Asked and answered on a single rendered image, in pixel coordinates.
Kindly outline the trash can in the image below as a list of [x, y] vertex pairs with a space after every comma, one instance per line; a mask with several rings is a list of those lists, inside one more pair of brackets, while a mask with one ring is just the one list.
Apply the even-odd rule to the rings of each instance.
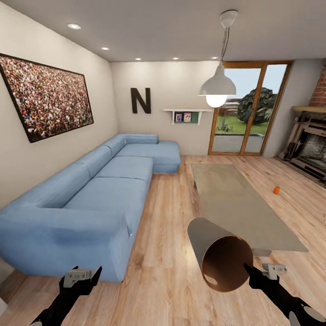
[[[218, 292], [232, 292], [249, 278], [244, 263], [253, 269], [250, 245], [234, 233], [198, 217], [190, 222], [187, 233], [207, 285]], [[205, 275], [217, 281], [210, 283]]]

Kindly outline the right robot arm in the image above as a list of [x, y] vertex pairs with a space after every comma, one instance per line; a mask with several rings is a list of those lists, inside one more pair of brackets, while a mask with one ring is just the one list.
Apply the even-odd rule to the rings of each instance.
[[261, 289], [283, 314], [290, 320], [291, 326], [326, 326], [325, 317], [311, 308], [299, 297], [293, 297], [279, 284], [277, 273], [288, 273], [284, 264], [263, 263], [262, 272], [244, 263], [249, 274], [249, 285], [253, 289]]

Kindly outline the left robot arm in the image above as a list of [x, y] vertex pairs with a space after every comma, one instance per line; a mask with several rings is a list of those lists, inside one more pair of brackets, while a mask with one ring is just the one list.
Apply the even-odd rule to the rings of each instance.
[[44, 309], [29, 326], [61, 326], [80, 295], [90, 295], [101, 275], [102, 266], [94, 274], [93, 269], [67, 271], [59, 282], [60, 294], [48, 309]]

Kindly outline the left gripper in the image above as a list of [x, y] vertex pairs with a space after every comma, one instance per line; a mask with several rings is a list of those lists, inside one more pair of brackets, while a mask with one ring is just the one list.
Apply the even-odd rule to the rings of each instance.
[[[76, 266], [74, 269], [78, 269]], [[69, 306], [69, 312], [75, 304], [76, 300], [80, 295], [90, 295], [93, 286], [96, 286], [101, 275], [102, 266], [97, 270], [97, 272], [92, 276], [92, 278], [86, 280], [79, 280], [71, 288], [64, 288], [64, 278], [59, 282], [60, 294], [55, 300], [63, 300]]]

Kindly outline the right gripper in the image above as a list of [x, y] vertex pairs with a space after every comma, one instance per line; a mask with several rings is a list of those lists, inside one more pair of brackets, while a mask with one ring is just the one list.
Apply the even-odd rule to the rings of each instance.
[[282, 285], [279, 284], [280, 277], [277, 275], [277, 280], [271, 280], [267, 276], [263, 275], [263, 272], [253, 267], [253, 269], [244, 263], [244, 268], [249, 274], [249, 285], [253, 289], [261, 289], [275, 304], [274, 296], [279, 290], [286, 290]]

